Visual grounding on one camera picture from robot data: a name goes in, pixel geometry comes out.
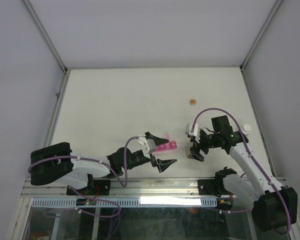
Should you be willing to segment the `pink weekly pill organizer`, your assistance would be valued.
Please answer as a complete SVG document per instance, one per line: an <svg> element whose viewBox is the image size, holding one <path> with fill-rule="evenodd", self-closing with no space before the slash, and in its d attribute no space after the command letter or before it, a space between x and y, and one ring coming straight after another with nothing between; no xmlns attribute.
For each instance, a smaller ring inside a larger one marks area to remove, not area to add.
<svg viewBox="0 0 300 240"><path fill-rule="evenodd" d="M154 151L155 153L177 149L177 147L178 147L177 142L176 141L170 141L170 135L169 135L168 132L163 134L163 138L168 140L168 142L157 146L155 151Z"/></svg>

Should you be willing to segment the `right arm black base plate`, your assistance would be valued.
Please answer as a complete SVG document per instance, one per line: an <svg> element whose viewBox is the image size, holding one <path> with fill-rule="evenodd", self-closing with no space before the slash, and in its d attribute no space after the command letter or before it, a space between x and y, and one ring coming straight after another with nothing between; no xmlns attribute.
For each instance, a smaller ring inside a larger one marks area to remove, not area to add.
<svg viewBox="0 0 300 240"><path fill-rule="evenodd" d="M222 195L230 195L231 192L224 186L224 180L225 178L199 179L197 181L199 195L212 195L219 198Z"/></svg>

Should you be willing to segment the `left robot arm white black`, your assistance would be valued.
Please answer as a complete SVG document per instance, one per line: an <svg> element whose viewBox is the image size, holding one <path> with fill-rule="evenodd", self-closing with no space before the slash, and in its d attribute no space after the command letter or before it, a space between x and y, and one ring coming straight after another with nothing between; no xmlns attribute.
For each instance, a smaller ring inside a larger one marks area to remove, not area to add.
<svg viewBox="0 0 300 240"><path fill-rule="evenodd" d="M87 195L95 188L94 178L115 178L125 188L129 170L151 164L162 173L177 162L176 159L162 160L154 156L156 147L168 142L146 132L130 137L124 147L99 159L74 155L70 143L60 142L33 151L27 171L33 186L60 183Z"/></svg>

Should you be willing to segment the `clear bottle yellow capsules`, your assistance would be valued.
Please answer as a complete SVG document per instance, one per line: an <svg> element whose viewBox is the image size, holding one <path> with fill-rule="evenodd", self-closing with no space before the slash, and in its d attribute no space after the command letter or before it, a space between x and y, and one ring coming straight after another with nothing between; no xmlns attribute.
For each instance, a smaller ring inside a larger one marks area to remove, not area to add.
<svg viewBox="0 0 300 240"><path fill-rule="evenodd" d="M186 155L188 156L190 153L191 153L191 149L190 149L190 148L187 148L187 149L186 149Z"/></svg>

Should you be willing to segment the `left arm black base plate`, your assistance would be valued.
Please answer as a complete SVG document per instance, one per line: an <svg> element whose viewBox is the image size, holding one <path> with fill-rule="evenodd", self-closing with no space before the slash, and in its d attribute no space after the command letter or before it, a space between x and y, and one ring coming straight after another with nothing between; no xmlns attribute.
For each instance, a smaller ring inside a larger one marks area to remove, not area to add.
<svg viewBox="0 0 300 240"><path fill-rule="evenodd" d="M106 178L89 179L87 186L76 191L84 196L108 196L110 194L111 181Z"/></svg>

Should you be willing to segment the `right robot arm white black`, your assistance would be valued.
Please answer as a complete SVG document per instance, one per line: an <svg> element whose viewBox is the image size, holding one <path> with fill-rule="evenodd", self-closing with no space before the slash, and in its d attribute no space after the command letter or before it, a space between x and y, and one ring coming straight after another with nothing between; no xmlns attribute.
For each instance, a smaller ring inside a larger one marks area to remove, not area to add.
<svg viewBox="0 0 300 240"><path fill-rule="evenodd" d="M234 194L251 211L254 223L262 232L295 224L297 192L285 187L262 167L250 150L247 137L233 130L226 115L214 117L211 122L210 134L199 129L197 123L187 124L186 134L192 143L188 158L203 162L210 149L220 148L240 166L249 182L242 180L234 169L225 167L203 186L204 191L216 197Z"/></svg>

